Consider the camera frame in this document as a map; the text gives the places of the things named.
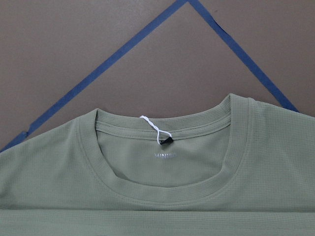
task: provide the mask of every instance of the gray background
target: gray background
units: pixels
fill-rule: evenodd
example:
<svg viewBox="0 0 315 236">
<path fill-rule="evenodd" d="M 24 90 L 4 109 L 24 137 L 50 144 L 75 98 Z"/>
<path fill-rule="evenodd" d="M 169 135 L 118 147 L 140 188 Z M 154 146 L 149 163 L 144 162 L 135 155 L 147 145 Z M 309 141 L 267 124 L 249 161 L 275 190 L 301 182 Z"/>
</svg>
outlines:
<svg viewBox="0 0 315 236">
<path fill-rule="evenodd" d="M 0 0 L 0 149 L 173 2 Z M 300 113 L 315 117 L 314 0 L 200 3 Z M 25 140 L 95 108 L 169 118 L 229 93 L 281 106 L 187 2 Z"/>
</svg>

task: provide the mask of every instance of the gray wall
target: gray wall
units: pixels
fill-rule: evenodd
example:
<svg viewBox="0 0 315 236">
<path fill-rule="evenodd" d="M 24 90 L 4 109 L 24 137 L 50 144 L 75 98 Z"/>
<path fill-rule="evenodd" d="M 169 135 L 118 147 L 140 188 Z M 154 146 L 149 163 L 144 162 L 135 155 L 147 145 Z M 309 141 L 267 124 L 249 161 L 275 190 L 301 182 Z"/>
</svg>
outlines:
<svg viewBox="0 0 315 236">
<path fill-rule="evenodd" d="M 299 112 L 315 117 L 315 1 L 199 2 Z M 1 0 L 0 149 L 172 3 Z M 94 108 L 176 117 L 230 92 L 281 106 L 186 2 L 25 140 Z"/>
</svg>

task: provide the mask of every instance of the blue tape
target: blue tape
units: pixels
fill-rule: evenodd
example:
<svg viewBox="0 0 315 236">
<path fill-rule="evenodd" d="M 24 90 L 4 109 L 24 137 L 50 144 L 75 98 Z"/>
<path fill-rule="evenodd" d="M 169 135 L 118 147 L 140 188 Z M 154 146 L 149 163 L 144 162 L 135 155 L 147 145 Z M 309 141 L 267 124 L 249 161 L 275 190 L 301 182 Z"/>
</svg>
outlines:
<svg viewBox="0 0 315 236">
<path fill-rule="evenodd" d="M 299 112 L 296 107 L 285 97 L 285 95 L 276 87 L 276 85 L 264 74 L 264 72 L 262 72 L 255 62 L 246 54 L 246 52 L 234 41 L 234 39 L 216 23 L 207 9 L 198 0 L 188 0 L 188 2 L 284 108 Z"/>
<path fill-rule="evenodd" d="M 233 52 L 242 60 L 242 62 L 249 68 L 249 70 L 259 79 L 259 81 L 273 94 L 279 103 L 286 109 L 298 112 L 298 110 L 290 103 L 290 101 L 282 94 L 282 92 L 272 83 L 272 81 L 261 71 L 261 69 L 253 62 L 253 60 L 244 52 L 244 50 L 227 34 L 213 19 L 210 13 L 198 0 L 177 0 L 170 5 L 166 10 L 159 14 L 153 21 L 146 25 L 139 33 L 117 50 L 111 57 L 97 67 L 90 75 L 84 78 L 73 89 L 71 89 L 65 96 L 57 101 L 52 107 L 45 111 L 39 118 L 37 118 L 27 132 L 23 131 L 9 142 L 0 152 L 21 143 L 28 135 L 34 132 L 57 111 L 59 111 L 65 104 L 85 89 L 104 71 L 118 61 L 123 55 L 137 45 L 143 38 L 151 33 L 156 27 L 162 24 L 168 17 L 182 7 L 186 2 L 189 2 L 194 9 L 203 17 L 203 19 L 213 28 L 213 30 L 222 38 L 222 40 L 233 50 Z"/>
<path fill-rule="evenodd" d="M 39 118 L 37 118 L 32 124 L 30 124 L 30 128 L 28 132 L 23 131 L 21 134 L 15 137 L 10 143 L 8 143 L 2 150 L 0 150 L 0 152 L 22 142 L 28 135 L 30 135 L 38 127 L 40 127 L 44 122 L 46 122 L 50 117 L 52 117 L 65 104 L 67 104 L 78 93 L 80 93 L 83 89 L 85 89 L 104 71 L 106 71 L 116 61 L 118 61 L 123 55 L 129 52 L 135 45 L 137 45 L 143 38 L 145 38 L 149 33 L 151 33 L 156 27 L 162 24 L 174 12 L 176 12 L 179 8 L 181 8 L 181 6 L 184 5 L 186 2 L 187 0 L 177 0 L 172 5 L 170 5 L 166 10 L 164 10 L 161 14 L 159 14 L 153 21 L 151 21 L 148 25 L 146 25 L 139 33 L 137 33 L 132 39 L 130 39 L 119 50 L 117 50 L 111 57 L 109 57 L 106 61 L 104 61 L 99 67 L 97 67 L 90 75 L 84 78 L 73 89 L 71 89 L 65 96 L 63 96 L 52 107 L 50 107 Z"/>
</svg>

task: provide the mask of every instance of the crew neck collar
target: crew neck collar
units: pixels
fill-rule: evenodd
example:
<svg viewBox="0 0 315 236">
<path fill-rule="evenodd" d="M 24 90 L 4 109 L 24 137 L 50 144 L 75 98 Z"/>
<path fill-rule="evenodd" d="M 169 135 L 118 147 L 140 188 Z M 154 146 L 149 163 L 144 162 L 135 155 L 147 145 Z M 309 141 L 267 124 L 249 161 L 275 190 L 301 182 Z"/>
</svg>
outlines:
<svg viewBox="0 0 315 236">
<path fill-rule="evenodd" d="M 222 189 L 239 169 L 250 140 L 253 101 L 250 97 L 229 93 L 220 104 L 203 112 L 172 118 L 150 118 L 159 129 L 170 132 L 174 142 L 178 139 L 210 134 L 231 125 L 220 172 L 193 184 L 176 187 L 150 186 L 115 175 L 101 152 L 95 129 L 116 136 L 126 138 L 132 136 L 156 142 L 157 131 L 143 118 L 112 114 L 95 108 L 79 117 L 78 139 L 85 158 L 98 178 L 122 197 L 165 204 L 197 200 Z"/>
</svg>

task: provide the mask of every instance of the clothing tag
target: clothing tag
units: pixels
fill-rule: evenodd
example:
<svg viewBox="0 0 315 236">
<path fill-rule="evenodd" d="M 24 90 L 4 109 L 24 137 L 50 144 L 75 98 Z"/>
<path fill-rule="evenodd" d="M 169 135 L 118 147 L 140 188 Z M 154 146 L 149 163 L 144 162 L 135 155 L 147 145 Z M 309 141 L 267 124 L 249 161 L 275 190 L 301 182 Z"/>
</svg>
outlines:
<svg viewBox="0 0 315 236">
<path fill-rule="evenodd" d="M 157 131 L 157 143 L 159 145 L 162 145 L 162 144 L 171 144 L 174 140 L 172 139 L 172 134 L 167 132 L 167 131 L 163 131 L 163 130 L 160 130 L 157 126 L 155 126 L 150 120 L 149 118 L 147 118 L 146 116 L 140 116 L 140 118 L 143 118 L 145 119 L 156 131 Z M 159 136 L 159 133 L 160 132 L 163 132 L 163 133 L 166 133 L 169 135 L 169 137 L 163 141 L 159 141 L 158 140 L 158 136 Z"/>
<path fill-rule="evenodd" d="M 176 157 L 176 153 L 154 153 L 154 157 L 162 158 L 162 159 L 168 159 L 172 157 Z"/>
<path fill-rule="evenodd" d="M 168 137 L 167 139 L 160 141 L 159 143 L 162 144 L 170 144 L 172 143 L 174 140 L 172 139 L 172 137 Z"/>
</svg>

